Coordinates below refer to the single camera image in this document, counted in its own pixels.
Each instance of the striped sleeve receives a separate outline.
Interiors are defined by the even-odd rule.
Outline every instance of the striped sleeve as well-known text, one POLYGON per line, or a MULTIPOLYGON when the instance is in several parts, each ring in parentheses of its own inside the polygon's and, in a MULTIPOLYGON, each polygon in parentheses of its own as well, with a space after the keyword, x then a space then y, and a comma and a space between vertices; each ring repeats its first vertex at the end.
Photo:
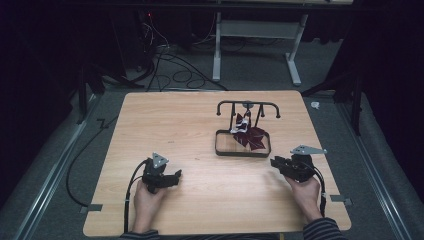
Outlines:
POLYGON ((119 240, 124 239, 137 239, 137 240, 160 240, 159 233, 156 230, 150 230, 145 233, 133 233, 133 232, 127 232, 122 234, 119 237, 119 240))
POLYGON ((317 219, 303 228, 305 240, 347 240, 331 218, 317 219))

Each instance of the metal clip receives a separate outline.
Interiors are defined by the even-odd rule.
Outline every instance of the metal clip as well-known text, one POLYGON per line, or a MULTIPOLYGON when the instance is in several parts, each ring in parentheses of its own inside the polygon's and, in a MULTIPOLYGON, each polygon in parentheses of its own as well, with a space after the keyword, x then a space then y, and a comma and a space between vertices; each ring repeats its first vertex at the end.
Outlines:
POLYGON ((153 167, 154 168, 160 168, 161 166, 167 164, 169 160, 167 158, 162 157, 161 155, 153 152, 153 167))
POLYGON ((300 145, 299 147, 291 150, 290 153, 298 155, 327 154, 327 150, 300 145))

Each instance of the wooden table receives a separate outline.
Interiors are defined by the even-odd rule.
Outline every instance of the wooden table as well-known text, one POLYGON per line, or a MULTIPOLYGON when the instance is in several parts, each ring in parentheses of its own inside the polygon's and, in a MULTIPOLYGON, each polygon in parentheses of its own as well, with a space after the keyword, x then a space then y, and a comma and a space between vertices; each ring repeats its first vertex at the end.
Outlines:
MULTIPOLYGON (((257 110, 252 109, 252 121, 257 110)), ((236 105, 236 112, 244 111, 236 105)), ((300 231, 305 222, 290 186, 269 161, 276 155, 290 157, 290 150, 300 144, 321 148, 296 91, 130 93, 92 200, 92 204, 103 207, 88 213, 84 233, 118 236, 123 232, 128 182, 136 166, 152 152, 170 160, 165 174, 183 170, 180 184, 169 189, 154 221, 153 228, 160 234, 300 231), (272 152, 268 158, 215 154, 215 133, 228 129, 230 122, 231 104, 223 104, 221 116, 216 115, 217 104, 223 100, 273 102, 279 106, 281 118, 275 117, 274 108, 265 106, 266 116, 258 123, 270 134, 272 152)), ((312 157, 324 175, 327 193, 338 195, 325 156, 312 157)), ((131 202, 130 227, 133 213, 131 202)), ((343 203, 328 198, 326 214, 342 230, 350 228, 343 203)))

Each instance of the cloth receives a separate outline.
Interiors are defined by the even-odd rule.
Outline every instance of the cloth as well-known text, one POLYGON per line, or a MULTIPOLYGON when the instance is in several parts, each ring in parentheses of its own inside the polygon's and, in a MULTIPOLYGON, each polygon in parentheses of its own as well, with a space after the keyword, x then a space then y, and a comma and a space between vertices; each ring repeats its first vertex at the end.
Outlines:
POLYGON ((331 218, 317 219, 303 228, 305 240, 347 240, 331 218))
MULTIPOLYGON (((317 219, 303 228, 304 240, 347 240, 340 232, 336 221, 331 218, 317 219)), ((148 232, 124 233, 120 236, 120 240, 160 240, 158 231, 150 230, 148 232)), ((181 240, 223 240, 223 239, 238 239, 238 240, 278 240, 277 234, 234 234, 234 235, 207 235, 207 236, 191 236, 182 237, 181 240)))

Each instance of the human hand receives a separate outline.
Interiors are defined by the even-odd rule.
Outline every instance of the human hand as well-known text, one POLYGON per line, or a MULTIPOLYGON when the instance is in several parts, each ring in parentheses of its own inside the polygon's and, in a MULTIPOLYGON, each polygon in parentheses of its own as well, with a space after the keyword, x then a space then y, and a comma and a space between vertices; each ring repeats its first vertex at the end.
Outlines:
POLYGON ((150 230, 153 218, 159 210, 166 190, 166 188, 159 188, 156 194, 152 194, 147 190, 146 184, 141 180, 138 181, 134 196, 136 216, 132 232, 143 233, 150 230))
POLYGON ((313 177, 302 183, 296 182, 289 177, 284 177, 290 184, 294 200, 305 215, 306 221, 310 223, 318 218, 322 218, 317 205, 320 188, 319 182, 313 177))

